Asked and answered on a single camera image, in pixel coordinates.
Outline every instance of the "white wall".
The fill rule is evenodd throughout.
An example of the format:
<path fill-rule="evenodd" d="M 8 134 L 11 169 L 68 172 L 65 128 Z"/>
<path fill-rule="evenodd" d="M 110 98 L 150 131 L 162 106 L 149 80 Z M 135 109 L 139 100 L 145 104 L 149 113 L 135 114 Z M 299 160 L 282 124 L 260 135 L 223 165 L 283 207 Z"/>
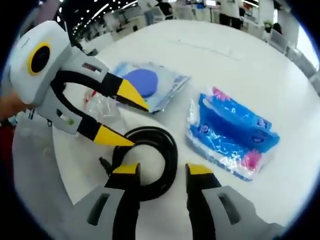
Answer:
<path fill-rule="evenodd" d="M 259 24 L 263 25 L 264 21 L 273 21 L 275 6 L 273 0 L 260 0 L 259 2 Z"/>
<path fill-rule="evenodd" d="M 294 47 L 297 47 L 299 36 L 299 22 L 289 12 L 279 10 L 278 11 L 278 23 L 281 25 L 283 36 Z"/>

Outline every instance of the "yellow lens ring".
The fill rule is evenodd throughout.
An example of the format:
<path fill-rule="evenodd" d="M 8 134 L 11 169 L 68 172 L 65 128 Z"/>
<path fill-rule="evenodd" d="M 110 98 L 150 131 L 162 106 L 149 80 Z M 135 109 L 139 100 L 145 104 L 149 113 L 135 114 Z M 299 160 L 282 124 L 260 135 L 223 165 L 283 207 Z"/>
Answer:
<path fill-rule="evenodd" d="M 40 51 L 45 50 L 45 55 L 42 54 L 42 56 L 44 57 L 43 61 L 41 61 L 41 66 L 39 68 L 39 70 L 35 71 L 34 66 L 33 66 L 33 61 L 34 61 L 34 57 L 36 54 L 38 54 Z M 27 69 L 28 72 L 31 76 L 35 76 L 38 75 L 39 73 L 41 73 L 41 71 L 45 68 L 45 66 L 47 65 L 49 58 L 50 58 L 50 53 L 51 53 L 51 46 L 49 44 L 49 42 L 40 42 L 34 49 L 33 51 L 30 53 L 28 60 L 27 60 Z"/>

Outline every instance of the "desk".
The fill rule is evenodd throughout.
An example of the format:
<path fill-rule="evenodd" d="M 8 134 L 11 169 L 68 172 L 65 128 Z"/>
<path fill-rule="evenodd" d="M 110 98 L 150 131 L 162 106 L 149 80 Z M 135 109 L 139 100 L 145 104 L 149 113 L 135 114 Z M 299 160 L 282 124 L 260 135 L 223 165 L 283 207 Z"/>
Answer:
<path fill-rule="evenodd" d="M 283 54 L 231 27 L 168 20 L 130 34 L 97 57 L 111 69 L 121 61 L 152 61 L 192 77 L 154 119 L 121 109 L 122 116 L 133 122 L 130 128 L 165 126 L 179 151 L 178 174 L 172 188 L 158 199 L 141 203 L 137 239 L 192 239 L 186 209 L 186 161 L 213 169 L 222 185 L 230 185 L 251 200 L 257 214 L 269 223 L 286 226 L 300 210 L 320 167 L 320 100 L 304 74 Z M 270 120 L 281 137 L 275 158 L 252 182 L 238 179 L 185 146 L 190 98 L 211 86 Z M 66 96 L 81 108 L 85 91 L 81 86 L 68 87 Z M 53 140 L 61 178 L 73 203 L 105 184 L 107 176 L 97 157 L 106 148 L 56 129 Z M 150 181 L 159 176 L 163 161 L 158 162 L 154 155 L 149 159 L 151 152 L 140 153 L 135 159 L 142 161 L 142 177 Z"/>

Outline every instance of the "person's arm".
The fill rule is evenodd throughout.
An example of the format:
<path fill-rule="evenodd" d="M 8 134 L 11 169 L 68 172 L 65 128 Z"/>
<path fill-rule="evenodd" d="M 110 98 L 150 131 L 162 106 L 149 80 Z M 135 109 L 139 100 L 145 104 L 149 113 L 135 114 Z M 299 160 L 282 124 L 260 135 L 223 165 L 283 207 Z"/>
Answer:
<path fill-rule="evenodd" d="M 13 91 L 9 96 L 0 97 L 0 120 L 8 119 L 30 107 L 20 100 Z"/>

